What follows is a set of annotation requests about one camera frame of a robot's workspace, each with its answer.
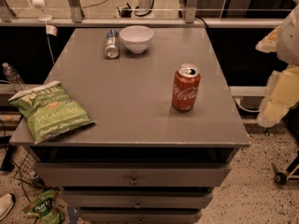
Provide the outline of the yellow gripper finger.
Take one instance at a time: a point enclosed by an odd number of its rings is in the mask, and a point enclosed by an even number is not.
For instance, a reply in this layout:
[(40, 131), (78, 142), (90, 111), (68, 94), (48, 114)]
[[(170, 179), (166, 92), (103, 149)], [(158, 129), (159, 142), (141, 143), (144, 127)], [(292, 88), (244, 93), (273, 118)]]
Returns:
[(281, 26), (276, 27), (272, 30), (267, 36), (265, 36), (262, 40), (260, 40), (256, 49), (260, 52), (269, 53), (277, 51), (277, 42), (278, 42), (278, 33)]
[(288, 65), (282, 72), (273, 71), (267, 81), (257, 123), (264, 128), (273, 127), (298, 103), (299, 66)]

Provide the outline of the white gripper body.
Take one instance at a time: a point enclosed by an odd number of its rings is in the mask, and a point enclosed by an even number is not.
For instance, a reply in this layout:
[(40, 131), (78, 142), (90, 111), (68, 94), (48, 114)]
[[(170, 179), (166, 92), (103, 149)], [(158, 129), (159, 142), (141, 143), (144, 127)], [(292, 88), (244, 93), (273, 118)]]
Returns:
[(299, 64), (299, 5), (281, 24), (278, 32), (277, 56), (288, 64)]

